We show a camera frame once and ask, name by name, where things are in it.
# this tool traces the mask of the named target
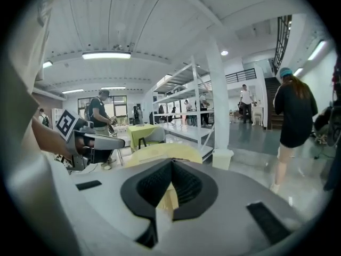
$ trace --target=long brown hair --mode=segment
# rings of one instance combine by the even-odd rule
[[[298,78],[294,75],[286,75],[283,78],[283,85],[291,84],[294,88],[296,95],[300,99],[309,99],[310,98],[310,90],[308,85],[301,82]]]

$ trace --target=fluorescent light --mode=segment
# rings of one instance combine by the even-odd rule
[[[319,54],[319,52],[321,51],[321,49],[324,47],[324,45],[326,44],[326,41],[321,41],[316,49],[314,50],[314,52],[310,55],[310,57],[308,58],[308,61],[312,61],[315,59],[315,57]]]
[[[84,60],[104,59],[104,58],[129,59],[131,57],[131,53],[130,52],[91,52],[91,53],[83,53],[82,57]]]
[[[49,67],[49,66],[52,66],[52,63],[50,61],[47,61],[47,62],[43,63],[43,68],[46,68],[46,67]]]
[[[102,87],[101,89],[125,89],[125,86],[112,86],[112,87]]]
[[[63,94],[70,94],[70,93],[76,93],[76,92],[83,92],[83,89],[75,89],[75,90],[70,90],[70,91],[64,91],[62,92]]]
[[[299,73],[301,73],[302,70],[303,70],[302,67],[298,68],[298,69],[296,70],[296,72],[294,73],[294,76],[297,76]]]

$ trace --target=blue cap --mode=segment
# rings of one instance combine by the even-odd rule
[[[281,76],[281,78],[283,78],[284,76],[287,76],[287,75],[292,75],[292,74],[293,74],[293,71],[288,67],[283,67],[279,71],[279,75]]]

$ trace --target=staircase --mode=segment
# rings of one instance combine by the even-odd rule
[[[265,79],[265,86],[266,90],[270,92],[270,98],[271,98],[271,105],[268,107],[269,110],[269,116],[271,117],[271,127],[268,129],[282,129],[283,124],[283,114],[277,115],[275,113],[275,109],[272,105],[273,99],[275,98],[276,92],[278,87],[281,84],[276,78],[266,78]]]

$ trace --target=yellow table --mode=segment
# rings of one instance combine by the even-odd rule
[[[128,134],[130,136],[130,148],[132,152],[135,152],[136,148],[139,146],[139,139],[144,138],[149,135],[154,128],[155,125],[145,124],[144,126],[129,126],[128,127]]]
[[[131,160],[124,167],[138,166],[146,162],[167,157],[181,158],[202,164],[201,154],[196,149],[181,143],[161,143],[150,145],[134,152]],[[167,211],[173,211],[179,207],[176,191],[172,184],[169,185],[157,207]]]

